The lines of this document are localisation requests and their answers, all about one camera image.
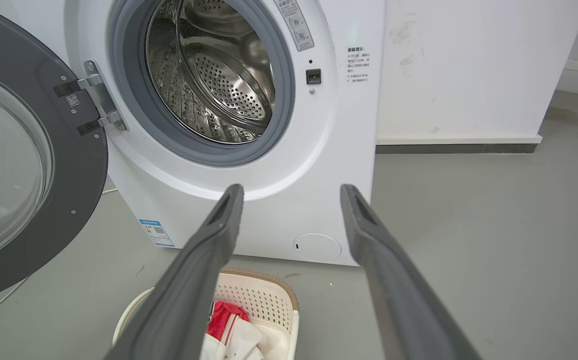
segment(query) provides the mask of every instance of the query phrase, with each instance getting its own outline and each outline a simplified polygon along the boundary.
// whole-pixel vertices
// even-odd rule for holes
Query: white washing machine body
[[[235,9],[253,3],[266,9],[286,42],[293,76],[292,108],[282,135],[264,154],[233,166],[179,155],[138,119],[116,76],[111,50],[113,22],[130,6],[115,0],[1,0],[0,14],[49,47],[81,79],[87,76],[84,63],[96,61],[126,125],[126,130],[105,128],[108,173],[136,222],[145,228],[157,222],[165,231],[150,236],[154,243],[182,248],[223,191],[239,183],[245,204],[235,254],[355,265],[340,185],[353,184],[371,197],[385,0],[228,3]],[[293,5],[308,25],[312,47],[298,49],[298,34],[286,21],[293,13],[282,12]],[[310,69],[321,70],[321,83],[307,84]]]

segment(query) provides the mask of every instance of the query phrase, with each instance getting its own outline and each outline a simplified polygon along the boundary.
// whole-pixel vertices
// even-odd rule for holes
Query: gray floor
[[[578,127],[547,121],[533,154],[378,155],[372,207],[488,360],[578,358]],[[123,308],[175,250],[118,192],[0,305],[1,359],[104,357]],[[300,303],[296,358],[380,359],[358,268],[237,257]]]

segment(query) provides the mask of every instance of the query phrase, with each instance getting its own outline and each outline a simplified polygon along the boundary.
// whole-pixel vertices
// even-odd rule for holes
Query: sticker
[[[369,64],[371,55],[363,46],[346,48],[346,82],[366,83],[369,81]]]
[[[312,33],[309,32],[307,22],[303,16],[303,12],[298,7],[296,0],[274,0],[275,6],[278,7],[284,22],[287,23],[291,35],[293,35],[293,42],[298,51],[307,50],[314,47],[314,39]]]
[[[159,221],[152,221],[150,219],[140,219],[142,227],[147,232],[154,244],[157,246],[166,246],[174,248],[173,243],[169,239],[169,235]]]
[[[78,99],[78,96],[76,96],[75,94],[69,95],[65,99],[67,99],[67,101],[69,102],[69,106],[72,109],[76,109],[77,107],[79,107],[81,105],[81,101]]]

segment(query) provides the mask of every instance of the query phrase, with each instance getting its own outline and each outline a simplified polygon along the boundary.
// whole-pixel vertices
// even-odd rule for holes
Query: clothes
[[[216,301],[202,342],[200,360],[263,360],[263,337],[238,305]]]
[[[232,314],[238,315],[244,321],[249,321],[247,312],[240,306],[224,301],[214,302],[211,321],[207,325],[206,333],[216,339],[222,339],[223,332],[227,328],[227,321]]]

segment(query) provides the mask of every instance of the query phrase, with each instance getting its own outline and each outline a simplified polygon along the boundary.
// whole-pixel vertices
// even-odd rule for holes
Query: white laundry basket
[[[131,301],[113,332],[116,344],[133,312],[154,289],[148,289]],[[243,308],[251,324],[263,337],[259,348],[265,360],[293,360],[298,340],[298,299],[286,282],[256,271],[223,268],[213,292],[213,301],[225,301]]]

